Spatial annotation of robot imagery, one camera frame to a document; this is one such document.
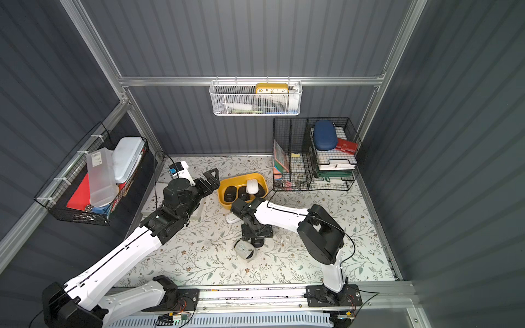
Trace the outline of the white upside-down mouse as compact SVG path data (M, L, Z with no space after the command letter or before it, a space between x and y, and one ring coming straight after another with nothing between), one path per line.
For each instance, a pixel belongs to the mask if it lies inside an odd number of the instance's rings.
M238 224L239 222L242 222L242 221L243 221L242 218L239 218L234 213L228 213L226 216L226 222L228 224Z

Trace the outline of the grey white mouse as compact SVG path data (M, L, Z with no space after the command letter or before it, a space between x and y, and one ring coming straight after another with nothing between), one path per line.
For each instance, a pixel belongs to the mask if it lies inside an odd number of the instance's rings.
M243 240L238 240L234 244L234 250L239 257L246 261L254 260L254 257L256 255L255 247L251 243Z

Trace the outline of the black upside-down mouse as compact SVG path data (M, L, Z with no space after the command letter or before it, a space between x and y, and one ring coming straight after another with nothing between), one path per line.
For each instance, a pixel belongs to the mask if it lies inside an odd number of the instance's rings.
M261 184L258 184L258 191L255 194L255 196L258 198L263 198L265 195L266 195L265 188Z

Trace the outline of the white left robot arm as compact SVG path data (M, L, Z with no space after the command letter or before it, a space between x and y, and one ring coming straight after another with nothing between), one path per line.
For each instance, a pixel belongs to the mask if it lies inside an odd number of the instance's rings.
M161 206L127 239L83 273L44 289L42 315L46 326L107 327L137 312L170 312L184 306L177 285L164 275L124 292L108 293L136 264L188 226L202 199L220 187L218 169L192 178L186 162L175 166L178 171L163 190Z

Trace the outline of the black Lecoo mouse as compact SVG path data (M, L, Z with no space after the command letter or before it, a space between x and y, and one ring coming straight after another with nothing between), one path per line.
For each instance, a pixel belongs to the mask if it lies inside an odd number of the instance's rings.
M237 198L237 188L235 186L228 186L224 191L224 202L232 203Z

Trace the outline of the yellow plastic storage box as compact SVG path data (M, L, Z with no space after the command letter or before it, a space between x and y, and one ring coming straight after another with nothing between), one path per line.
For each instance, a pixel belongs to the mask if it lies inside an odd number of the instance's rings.
M261 174L251 173L222 180L217 194L220 204L230 210L237 199L250 203L255 198L264 198L268 192L265 178Z

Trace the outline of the black mouse with flower sticker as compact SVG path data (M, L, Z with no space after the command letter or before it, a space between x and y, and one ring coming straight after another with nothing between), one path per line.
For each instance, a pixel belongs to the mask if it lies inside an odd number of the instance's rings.
M250 201L251 195L247 192L246 186L239 187L237 197L245 202Z

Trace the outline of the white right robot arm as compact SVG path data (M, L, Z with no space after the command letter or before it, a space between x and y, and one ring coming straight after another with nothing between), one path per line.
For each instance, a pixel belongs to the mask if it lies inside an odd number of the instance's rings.
M360 290L343 277L342 256L346 232L320 205L309 209L293 209L255 198L250 203L237 199L231 213L242 221L242 241L258 249L273 237L273 228L294 232L301 239L309 255L321 265L321 285L307 286L304 297L312 308L349 306L356 309L363 304Z

